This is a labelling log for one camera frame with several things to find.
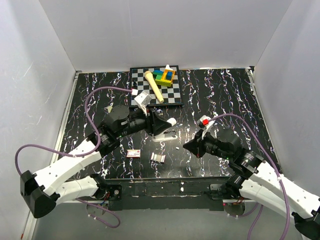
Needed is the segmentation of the red white staple box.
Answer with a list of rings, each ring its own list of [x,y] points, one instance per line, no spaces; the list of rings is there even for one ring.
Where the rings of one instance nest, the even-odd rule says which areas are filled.
[[[150,160],[153,161],[153,162],[157,162],[157,163],[164,163],[165,162],[165,158],[166,158],[165,155],[156,154],[156,153],[153,152],[151,154]]]

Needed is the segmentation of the cream white stapler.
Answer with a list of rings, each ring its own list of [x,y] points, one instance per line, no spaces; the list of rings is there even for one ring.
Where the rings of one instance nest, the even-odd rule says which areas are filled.
[[[113,108],[112,106],[107,106],[107,107],[104,108],[104,110],[105,110],[106,112],[110,113],[111,110],[112,110],[112,108]]]

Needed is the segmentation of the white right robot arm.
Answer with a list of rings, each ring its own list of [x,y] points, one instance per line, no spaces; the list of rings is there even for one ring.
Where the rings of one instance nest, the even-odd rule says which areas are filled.
[[[242,146],[240,138],[223,129],[213,137],[201,129],[183,148],[197,158],[205,154],[229,161],[234,174],[225,184],[227,195],[254,200],[293,220],[298,232],[310,240],[320,238],[320,198],[299,187],[284,175],[277,175],[267,161]]]

